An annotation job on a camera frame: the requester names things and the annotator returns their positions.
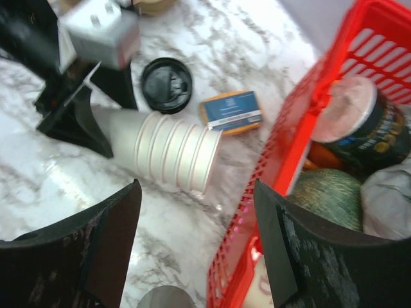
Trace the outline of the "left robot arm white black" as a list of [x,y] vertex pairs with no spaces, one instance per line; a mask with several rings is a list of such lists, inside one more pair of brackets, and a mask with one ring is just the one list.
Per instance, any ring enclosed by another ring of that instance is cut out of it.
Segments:
[[130,64],[138,22],[128,1],[79,1],[62,15],[48,1],[1,2],[1,49],[45,83],[34,104],[39,132],[113,156],[91,110],[92,86],[137,108]]

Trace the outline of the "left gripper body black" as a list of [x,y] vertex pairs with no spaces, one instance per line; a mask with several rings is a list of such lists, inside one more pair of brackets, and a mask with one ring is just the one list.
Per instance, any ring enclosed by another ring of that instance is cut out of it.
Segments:
[[66,72],[47,81],[35,102],[42,121],[37,130],[63,141],[103,141],[90,111],[89,81],[120,107],[137,110],[130,64],[113,69],[76,60]]

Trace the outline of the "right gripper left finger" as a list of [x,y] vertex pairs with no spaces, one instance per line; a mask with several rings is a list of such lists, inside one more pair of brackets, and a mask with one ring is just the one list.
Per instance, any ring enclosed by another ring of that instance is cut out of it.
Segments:
[[86,210],[1,241],[1,307],[119,307],[141,201],[134,180]]

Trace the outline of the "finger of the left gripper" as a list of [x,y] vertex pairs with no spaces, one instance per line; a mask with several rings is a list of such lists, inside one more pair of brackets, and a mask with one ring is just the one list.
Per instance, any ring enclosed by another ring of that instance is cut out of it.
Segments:
[[46,82],[35,102],[37,112],[42,115],[37,130],[52,139],[112,158],[110,143],[91,110],[92,90],[85,84],[85,78],[92,69],[93,64],[75,62],[65,72]]

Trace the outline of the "white paper cup stack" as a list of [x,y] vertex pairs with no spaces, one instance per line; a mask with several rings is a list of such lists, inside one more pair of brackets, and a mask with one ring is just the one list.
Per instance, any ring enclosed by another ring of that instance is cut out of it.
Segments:
[[204,193],[222,133],[159,112],[94,107],[113,162],[136,175]]

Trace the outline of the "black coffee cup lid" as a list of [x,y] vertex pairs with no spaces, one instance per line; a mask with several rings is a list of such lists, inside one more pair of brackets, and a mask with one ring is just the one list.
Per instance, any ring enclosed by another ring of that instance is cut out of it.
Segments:
[[140,77],[141,93],[148,106],[162,114],[176,114],[189,103],[193,79],[180,60],[157,58],[146,65]]

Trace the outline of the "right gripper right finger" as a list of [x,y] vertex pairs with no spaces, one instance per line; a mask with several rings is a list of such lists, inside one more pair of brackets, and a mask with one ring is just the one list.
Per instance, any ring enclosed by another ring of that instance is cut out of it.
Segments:
[[276,307],[409,307],[410,240],[341,227],[254,186],[254,207]]

